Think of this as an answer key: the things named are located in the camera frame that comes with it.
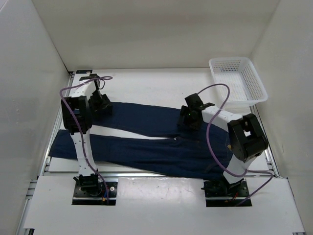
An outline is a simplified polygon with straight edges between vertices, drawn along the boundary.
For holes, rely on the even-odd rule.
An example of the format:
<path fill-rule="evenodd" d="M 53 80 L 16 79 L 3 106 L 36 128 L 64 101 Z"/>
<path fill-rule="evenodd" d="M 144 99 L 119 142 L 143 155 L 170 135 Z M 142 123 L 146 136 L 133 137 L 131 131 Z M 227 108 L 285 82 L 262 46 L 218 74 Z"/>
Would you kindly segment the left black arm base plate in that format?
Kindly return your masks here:
<path fill-rule="evenodd" d="M 83 181 L 79 177 L 73 177 L 75 187 L 72 204 L 85 206 L 115 206 L 118 191 L 117 181 L 106 181 L 106 188 L 100 179 L 96 182 L 95 177 Z"/>

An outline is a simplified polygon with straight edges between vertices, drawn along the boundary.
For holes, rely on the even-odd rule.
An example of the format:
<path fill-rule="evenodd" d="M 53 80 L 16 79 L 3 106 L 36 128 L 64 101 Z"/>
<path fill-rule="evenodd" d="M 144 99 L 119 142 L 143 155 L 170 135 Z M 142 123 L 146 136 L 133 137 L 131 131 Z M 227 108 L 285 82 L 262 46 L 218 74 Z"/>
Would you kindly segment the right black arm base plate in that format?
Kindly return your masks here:
<path fill-rule="evenodd" d="M 201 188 L 205 194 L 207 208 L 251 207 L 251 199 L 246 180 L 235 184 L 225 181 L 204 181 Z"/>

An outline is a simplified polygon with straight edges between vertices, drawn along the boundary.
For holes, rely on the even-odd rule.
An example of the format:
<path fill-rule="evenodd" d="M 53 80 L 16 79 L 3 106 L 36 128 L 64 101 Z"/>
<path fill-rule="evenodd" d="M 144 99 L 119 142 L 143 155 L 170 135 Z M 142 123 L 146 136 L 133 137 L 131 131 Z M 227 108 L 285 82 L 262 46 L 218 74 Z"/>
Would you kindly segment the dark blue denim trousers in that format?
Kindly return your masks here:
<path fill-rule="evenodd" d="M 93 120 L 93 126 L 108 127 L 143 135 L 143 139 L 92 134 L 92 155 L 97 162 L 177 176 L 184 143 L 179 139 L 179 109 L 113 103 L 111 116 Z"/>

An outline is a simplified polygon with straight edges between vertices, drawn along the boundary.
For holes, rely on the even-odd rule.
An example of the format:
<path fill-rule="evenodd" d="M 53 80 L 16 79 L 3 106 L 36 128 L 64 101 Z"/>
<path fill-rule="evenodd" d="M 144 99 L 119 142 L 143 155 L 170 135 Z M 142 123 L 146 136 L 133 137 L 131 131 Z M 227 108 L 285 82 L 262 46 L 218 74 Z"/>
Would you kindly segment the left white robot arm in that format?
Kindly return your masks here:
<path fill-rule="evenodd" d="M 79 164 L 78 176 L 74 180 L 82 191 L 92 197 L 101 195 L 107 201 L 109 189 L 92 155 L 90 130 L 95 115 L 102 111 L 112 112 L 110 100 L 100 92 L 104 88 L 100 84 L 112 79 L 112 76 L 90 74 L 81 77 L 77 85 L 59 91 L 63 124 L 74 143 Z"/>

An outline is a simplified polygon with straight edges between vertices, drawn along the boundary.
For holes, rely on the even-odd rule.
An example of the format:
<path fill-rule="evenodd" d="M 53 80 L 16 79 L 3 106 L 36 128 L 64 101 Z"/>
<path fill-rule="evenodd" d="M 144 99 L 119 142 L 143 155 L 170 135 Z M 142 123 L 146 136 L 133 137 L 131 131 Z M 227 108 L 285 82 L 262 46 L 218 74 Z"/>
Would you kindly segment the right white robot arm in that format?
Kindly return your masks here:
<path fill-rule="evenodd" d="M 230 196 L 268 147 L 260 123 L 254 114 L 241 116 L 204 103 L 198 93 L 185 101 L 178 120 L 184 149 L 176 175 L 215 181 L 216 189 Z"/>

